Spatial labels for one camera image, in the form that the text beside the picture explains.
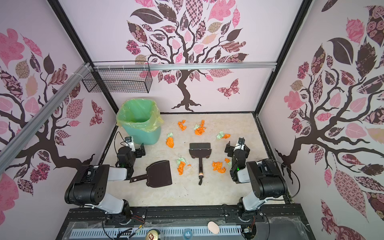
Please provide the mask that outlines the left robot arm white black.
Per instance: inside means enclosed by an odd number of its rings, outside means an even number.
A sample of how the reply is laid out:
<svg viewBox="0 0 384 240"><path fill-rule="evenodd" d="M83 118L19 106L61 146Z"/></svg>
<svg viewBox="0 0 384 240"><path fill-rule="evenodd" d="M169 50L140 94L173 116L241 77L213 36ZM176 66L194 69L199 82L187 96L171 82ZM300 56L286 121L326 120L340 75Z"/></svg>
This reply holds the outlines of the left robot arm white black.
<svg viewBox="0 0 384 240"><path fill-rule="evenodd" d="M80 207L97 208L109 215L121 215L130 221L133 212L128 201L109 194L107 183L131 180L136 159L146 155L144 144L135 150L133 147L134 145L125 144L119 149L115 167L82 166L65 192L65 202Z"/></svg>

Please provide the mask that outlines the orange scrap right front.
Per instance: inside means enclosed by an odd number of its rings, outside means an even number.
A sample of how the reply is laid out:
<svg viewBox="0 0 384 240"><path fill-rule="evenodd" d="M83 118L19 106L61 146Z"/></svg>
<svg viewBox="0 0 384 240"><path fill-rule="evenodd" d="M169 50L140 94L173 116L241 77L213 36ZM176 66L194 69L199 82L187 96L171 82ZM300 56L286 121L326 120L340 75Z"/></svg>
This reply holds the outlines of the orange scrap right front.
<svg viewBox="0 0 384 240"><path fill-rule="evenodd" d="M232 167L232 161L230 159L225 159L224 162L212 162L213 171L224 174L226 172L224 164L227 164L230 168Z"/></svg>

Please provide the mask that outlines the yellow-green bin liner bag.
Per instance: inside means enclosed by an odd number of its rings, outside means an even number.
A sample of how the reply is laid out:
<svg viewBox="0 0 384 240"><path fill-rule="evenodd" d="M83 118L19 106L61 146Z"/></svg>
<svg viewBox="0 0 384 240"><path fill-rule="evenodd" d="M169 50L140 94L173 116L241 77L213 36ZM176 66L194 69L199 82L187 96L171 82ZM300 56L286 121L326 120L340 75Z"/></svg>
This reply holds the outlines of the yellow-green bin liner bag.
<svg viewBox="0 0 384 240"><path fill-rule="evenodd" d="M153 132L164 124L154 100L130 99L125 101L116 115L117 125L144 132Z"/></svg>

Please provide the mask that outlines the dark brown dustpan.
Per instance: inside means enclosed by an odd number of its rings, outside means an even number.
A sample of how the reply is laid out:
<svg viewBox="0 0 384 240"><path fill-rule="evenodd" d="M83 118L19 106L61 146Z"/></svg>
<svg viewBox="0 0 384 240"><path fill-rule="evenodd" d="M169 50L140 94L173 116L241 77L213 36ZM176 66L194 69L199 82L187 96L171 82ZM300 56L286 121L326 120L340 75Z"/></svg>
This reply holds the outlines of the dark brown dustpan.
<svg viewBox="0 0 384 240"><path fill-rule="evenodd" d="M150 164L146 174L132 177L130 183L146 180L146 186L151 188L166 187L173 184L169 160L162 160Z"/></svg>

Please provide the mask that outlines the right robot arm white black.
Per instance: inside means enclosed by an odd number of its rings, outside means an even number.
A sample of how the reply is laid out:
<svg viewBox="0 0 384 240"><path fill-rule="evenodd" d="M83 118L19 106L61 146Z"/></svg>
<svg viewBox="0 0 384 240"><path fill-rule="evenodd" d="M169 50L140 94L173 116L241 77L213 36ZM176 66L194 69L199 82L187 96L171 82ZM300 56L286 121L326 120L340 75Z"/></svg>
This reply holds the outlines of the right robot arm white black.
<svg viewBox="0 0 384 240"><path fill-rule="evenodd" d="M287 183L272 159L247 161L250 148L245 139L240 138L234 146L227 143L225 153L232 159L230 176L233 182L250 183L252 188L237 204L239 220L250 221L263 204L288 193Z"/></svg>

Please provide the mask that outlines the pink oval object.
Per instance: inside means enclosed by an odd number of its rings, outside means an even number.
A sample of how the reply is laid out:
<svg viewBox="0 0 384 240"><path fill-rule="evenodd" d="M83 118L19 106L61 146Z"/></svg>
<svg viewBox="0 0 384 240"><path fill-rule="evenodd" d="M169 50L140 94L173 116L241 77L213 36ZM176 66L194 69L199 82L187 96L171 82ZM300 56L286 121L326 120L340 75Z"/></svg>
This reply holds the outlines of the pink oval object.
<svg viewBox="0 0 384 240"><path fill-rule="evenodd" d="M220 227L213 221L210 221L207 227L208 230L214 235L218 235L220 233Z"/></svg>

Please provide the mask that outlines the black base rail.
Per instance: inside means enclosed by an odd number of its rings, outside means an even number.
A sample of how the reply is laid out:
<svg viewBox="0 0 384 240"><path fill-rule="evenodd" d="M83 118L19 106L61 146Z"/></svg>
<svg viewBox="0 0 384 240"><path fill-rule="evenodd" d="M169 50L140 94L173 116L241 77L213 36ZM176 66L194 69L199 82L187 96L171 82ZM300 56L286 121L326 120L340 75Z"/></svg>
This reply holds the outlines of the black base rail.
<svg viewBox="0 0 384 240"><path fill-rule="evenodd" d="M219 227L240 226L242 240L313 240L309 221L300 204L264 205L248 221L239 220L237 206L133 207L127 221L121 215L109 215L93 209L71 209L57 235L65 240L73 229L155 228L207 226L210 221ZM239 237L203 238L200 240L240 240Z"/></svg>

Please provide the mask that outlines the orange paper scrap back left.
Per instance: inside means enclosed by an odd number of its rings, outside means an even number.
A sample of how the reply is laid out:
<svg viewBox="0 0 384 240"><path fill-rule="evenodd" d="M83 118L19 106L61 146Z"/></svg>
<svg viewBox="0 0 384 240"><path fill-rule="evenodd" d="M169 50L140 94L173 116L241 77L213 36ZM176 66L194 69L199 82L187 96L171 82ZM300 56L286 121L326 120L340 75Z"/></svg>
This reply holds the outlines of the orange paper scrap back left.
<svg viewBox="0 0 384 240"><path fill-rule="evenodd" d="M182 120L182 121L178 122L178 126L181 129L181 131L186 130L187 126L185 125L185 123L186 123L186 120Z"/></svg>

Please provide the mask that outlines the dark brown hand broom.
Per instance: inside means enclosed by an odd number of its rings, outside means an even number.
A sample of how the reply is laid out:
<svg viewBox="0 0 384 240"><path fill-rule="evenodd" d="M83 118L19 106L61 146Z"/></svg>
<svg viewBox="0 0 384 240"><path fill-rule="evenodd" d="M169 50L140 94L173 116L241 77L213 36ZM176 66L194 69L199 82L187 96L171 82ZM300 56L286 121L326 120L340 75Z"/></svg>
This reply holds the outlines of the dark brown hand broom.
<svg viewBox="0 0 384 240"><path fill-rule="evenodd" d="M189 153L193 159L199 159L199 186L203 183L203 159L208 159L212 153L210 143L190 143Z"/></svg>

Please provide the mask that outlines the green orange scrap back right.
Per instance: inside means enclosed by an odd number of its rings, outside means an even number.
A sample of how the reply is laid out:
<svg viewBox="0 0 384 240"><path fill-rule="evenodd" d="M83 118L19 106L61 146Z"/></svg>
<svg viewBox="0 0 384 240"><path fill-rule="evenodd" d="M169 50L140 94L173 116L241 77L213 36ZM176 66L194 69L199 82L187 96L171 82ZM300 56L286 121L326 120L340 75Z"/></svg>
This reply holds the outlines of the green orange scrap back right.
<svg viewBox="0 0 384 240"><path fill-rule="evenodd" d="M220 140L220 139L228 139L228 138L230 138L230 137L231 137L230 134L226 134L226 133L224 133L223 131L220 131L220 132L218 133L218 135L216 136L216 138L217 138L218 140Z"/></svg>

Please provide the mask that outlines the aluminium rail left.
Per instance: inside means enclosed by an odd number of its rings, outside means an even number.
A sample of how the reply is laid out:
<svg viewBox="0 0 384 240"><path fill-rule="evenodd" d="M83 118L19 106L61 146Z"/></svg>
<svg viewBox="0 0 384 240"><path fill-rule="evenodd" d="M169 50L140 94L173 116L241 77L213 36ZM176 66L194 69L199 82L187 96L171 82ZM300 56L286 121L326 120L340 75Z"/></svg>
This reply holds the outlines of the aluminium rail left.
<svg viewBox="0 0 384 240"><path fill-rule="evenodd" d="M32 119L21 129L9 144L1 152L1 173L12 163L19 152L28 144L31 138L38 132L45 121L54 113L65 97L75 86L91 72L90 63L83 63L63 84L56 94L32 117Z"/></svg>

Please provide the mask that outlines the orange green scrap near bin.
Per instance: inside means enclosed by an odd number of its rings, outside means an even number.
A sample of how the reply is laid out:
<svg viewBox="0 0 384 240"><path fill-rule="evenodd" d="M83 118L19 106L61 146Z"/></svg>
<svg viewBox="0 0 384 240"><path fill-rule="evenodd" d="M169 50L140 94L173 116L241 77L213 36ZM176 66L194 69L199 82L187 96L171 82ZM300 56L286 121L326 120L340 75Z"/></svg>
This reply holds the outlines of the orange green scrap near bin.
<svg viewBox="0 0 384 240"><path fill-rule="evenodd" d="M168 133L167 135L166 145L171 149L174 147L174 139L172 132Z"/></svg>

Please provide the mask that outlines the green trash bin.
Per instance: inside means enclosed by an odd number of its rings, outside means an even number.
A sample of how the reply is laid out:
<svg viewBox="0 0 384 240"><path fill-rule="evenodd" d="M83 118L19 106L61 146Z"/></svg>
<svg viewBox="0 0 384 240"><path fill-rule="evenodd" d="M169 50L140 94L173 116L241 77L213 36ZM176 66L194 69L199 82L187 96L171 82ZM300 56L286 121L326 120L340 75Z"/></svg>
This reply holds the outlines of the green trash bin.
<svg viewBox="0 0 384 240"><path fill-rule="evenodd" d="M134 143L141 145L154 145L158 142L161 134L161 126L153 132L144 132L132 128L122 127L129 136L133 137Z"/></svg>

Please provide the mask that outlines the blue tape roll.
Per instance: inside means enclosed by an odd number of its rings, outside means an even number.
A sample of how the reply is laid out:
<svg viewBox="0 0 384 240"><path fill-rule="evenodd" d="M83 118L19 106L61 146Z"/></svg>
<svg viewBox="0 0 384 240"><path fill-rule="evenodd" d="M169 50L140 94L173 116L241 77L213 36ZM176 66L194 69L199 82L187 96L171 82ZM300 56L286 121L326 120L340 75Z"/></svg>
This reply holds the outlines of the blue tape roll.
<svg viewBox="0 0 384 240"><path fill-rule="evenodd" d="M193 238L193 231L191 229L185 229L183 232L183 240L191 240Z"/></svg>

